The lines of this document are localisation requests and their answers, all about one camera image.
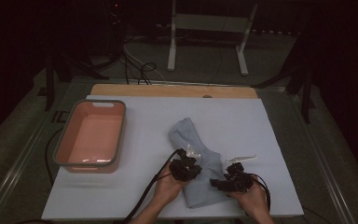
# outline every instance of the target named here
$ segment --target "black device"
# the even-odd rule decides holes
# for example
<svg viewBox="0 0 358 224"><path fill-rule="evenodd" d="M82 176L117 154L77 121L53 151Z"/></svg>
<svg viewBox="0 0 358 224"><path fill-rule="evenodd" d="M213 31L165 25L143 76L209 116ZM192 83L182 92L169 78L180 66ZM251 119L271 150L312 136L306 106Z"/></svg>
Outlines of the black device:
<svg viewBox="0 0 358 224"><path fill-rule="evenodd" d="M194 178L201 172L202 168L198 165L195 165L196 159L188 157L184 149L177 149L177 154L180 157L180 160L172 160L170 165L170 170L173 178L180 181L189 181Z"/></svg>
<svg viewBox="0 0 358 224"><path fill-rule="evenodd" d="M228 174L224 174L226 180L210 179L212 187L225 192L246 192L254 184L252 177L243 171L240 162L228 166L227 172Z"/></svg>

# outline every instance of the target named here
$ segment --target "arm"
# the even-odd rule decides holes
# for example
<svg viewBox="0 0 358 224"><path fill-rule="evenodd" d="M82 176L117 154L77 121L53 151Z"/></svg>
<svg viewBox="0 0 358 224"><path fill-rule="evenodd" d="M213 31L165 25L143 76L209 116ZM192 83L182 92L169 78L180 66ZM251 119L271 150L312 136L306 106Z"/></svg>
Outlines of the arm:
<svg viewBox="0 0 358 224"><path fill-rule="evenodd" d="M172 202L179 194L180 190L185 186L186 182L175 180L170 171L168 163L157 181L155 193L152 200L146 208L132 220L131 224L152 224L155 223L158 214L170 202Z"/></svg>
<svg viewBox="0 0 358 224"><path fill-rule="evenodd" d="M253 218L258 224L273 224L269 208L266 202L266 193L256 183L254 183L248 191L228 192L228 196L237 199L240 207L245 213Z"/></svg>

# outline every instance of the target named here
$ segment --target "dark background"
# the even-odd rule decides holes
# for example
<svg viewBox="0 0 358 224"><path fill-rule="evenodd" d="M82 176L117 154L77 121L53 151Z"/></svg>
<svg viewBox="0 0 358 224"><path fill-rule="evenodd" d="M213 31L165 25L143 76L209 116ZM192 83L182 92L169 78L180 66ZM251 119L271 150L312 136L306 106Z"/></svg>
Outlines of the dark background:
<svg viewBox="0 0 358 224"><path fill-rule="evenodd" d="M227 6L179 1L178 9L226 15ZM125 29L107 25L113 13L142 35L159 35L156 24L171 19L170 1L0 1L0 124L33 87L45 66L44 43L54 43L78 60L90 54L114 57ZM242 2L233 1L234 8ZM230 10L231 15L240 12ZM306 61L324 101L358 160L358 1L269 1L259 5L253 29L297 36L298 57ZM109 49L100 39L112 38Z"/></svg>

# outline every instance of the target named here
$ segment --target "pink tray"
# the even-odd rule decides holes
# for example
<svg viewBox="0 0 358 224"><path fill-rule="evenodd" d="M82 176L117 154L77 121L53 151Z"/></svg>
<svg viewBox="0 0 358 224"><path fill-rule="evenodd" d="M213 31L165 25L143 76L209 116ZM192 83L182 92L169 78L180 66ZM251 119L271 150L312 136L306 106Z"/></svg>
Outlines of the pink tray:
<svg viewBox="0 0 358 224"><path fill-rule="evenodd" d="M54 152L69 172L113 173L118 167L126 105L121 101L76 103Z"/></svg>

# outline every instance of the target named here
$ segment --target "person's right hand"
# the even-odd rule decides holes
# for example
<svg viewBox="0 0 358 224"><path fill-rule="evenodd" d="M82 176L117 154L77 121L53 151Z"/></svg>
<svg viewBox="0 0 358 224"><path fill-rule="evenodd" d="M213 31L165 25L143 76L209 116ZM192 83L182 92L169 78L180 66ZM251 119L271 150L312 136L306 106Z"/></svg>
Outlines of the person's right hand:
<svg viewBox="0 0 358 224"><path fill-rule="evenodd" d="M237 199L245 213L257 223L274 223L267 206L266 192L260 185L254 183L246 192L228 192L228 196Z"/></svg>

